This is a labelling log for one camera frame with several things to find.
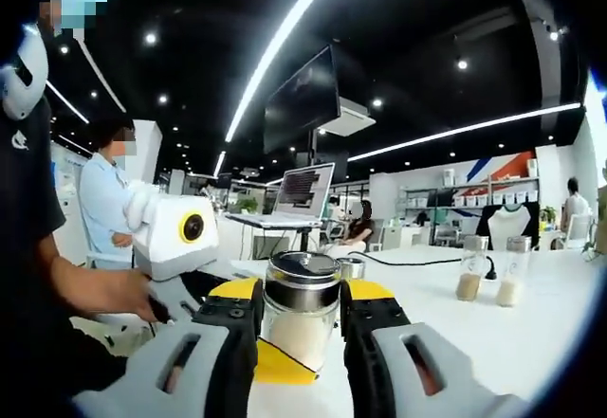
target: tv screen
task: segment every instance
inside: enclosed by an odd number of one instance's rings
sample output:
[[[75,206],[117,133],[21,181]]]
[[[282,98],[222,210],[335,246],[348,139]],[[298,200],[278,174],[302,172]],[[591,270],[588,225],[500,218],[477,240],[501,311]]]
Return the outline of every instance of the tv screen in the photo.
[[[289,145],[339,113],[337,78],[328,46],[269,98],[264,116],[264,153]]]

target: black shirt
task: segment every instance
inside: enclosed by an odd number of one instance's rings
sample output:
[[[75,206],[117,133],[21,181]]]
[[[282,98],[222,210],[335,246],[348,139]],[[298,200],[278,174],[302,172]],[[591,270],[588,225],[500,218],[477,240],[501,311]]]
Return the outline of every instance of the black shirt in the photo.
[[[348,226],[348,239],[351,240],[353,238],[356,238],[367,228],[369,228],[371,230],[371,233],[373,234],[376,229],[376,224],[371,219],[355,219],[350,223],[350,226]]]
[[[0,110],[0,305],[8,333],[0,339],[26,391],[35,396],[27,382],[38,381],[49,393],[71,396],[106,388],[123,375],[126,361],[72,327],[69,317],[77,312],[37,262],[38,243],[65,221],[53,186],[49,132],[44,98],[21,121]]]

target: air conditioner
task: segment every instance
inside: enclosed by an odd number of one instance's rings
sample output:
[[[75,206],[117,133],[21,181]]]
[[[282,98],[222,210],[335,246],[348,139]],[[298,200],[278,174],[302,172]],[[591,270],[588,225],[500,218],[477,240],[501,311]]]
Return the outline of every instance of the air conditioner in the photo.
[[[374,119],[369,118],[369,110],[366,107],[340,98],[340,115],[321,126],[320,129],[336,136],[350,136],[375,123]]]

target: black ceiling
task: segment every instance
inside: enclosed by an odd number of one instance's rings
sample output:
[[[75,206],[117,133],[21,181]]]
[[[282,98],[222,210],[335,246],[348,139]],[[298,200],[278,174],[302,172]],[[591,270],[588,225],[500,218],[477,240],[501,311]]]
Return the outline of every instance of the black ceiling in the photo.
[[[155,120],[163,134],[158,169],[211,174],[222,150],[223,170],[265,166],[269,181],[293,165],[285,148],[263,155],[267,97],[326,44],[337,50],[340,95],[370,107],[377,124],[348,138],[324,136],[320,148],[365,153],[471,123],[540,108],[536,45],[521,0],[316,0],[270,67],[234,141],[224,138],[248,79],[296,0],[108,0],[85,42],[103,76],[132,118]],[[148,31],[157,44],[147,46]],[[89,118],[117,116],[69,33],[48,39],[49,79]],[[553,104],[579,100],[583,63],[573,41],[561,38],[562,88]],[[62,54],[61,45],[70,52]],[[458,57],[469,62],[458,70]],[[96,90],[93,99],[90,92]],[[159,105],[166,94],[169,101]],[[87,146],[81,121],[52,93],[53,135]],[[380,109],[371,100],[381,98]],[[514,153],[575,138],[581,113],[550,115],[381,154],[349,164],[351,180],[369,170],[411,168]],[[183,151],[176,144],[188,145]],[[305,138],[295,142],[298,150]],[[272,159],[278,164],[272,165]]]

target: recessed light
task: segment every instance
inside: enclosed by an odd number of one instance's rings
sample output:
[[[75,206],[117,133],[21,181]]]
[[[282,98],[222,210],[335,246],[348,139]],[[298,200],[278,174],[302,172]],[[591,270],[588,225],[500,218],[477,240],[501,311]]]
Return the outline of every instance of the recessed light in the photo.
[[[157,42],[158,38],[154,32],[148,32],[145,35],[145,43],[147,45],[154,45]]]

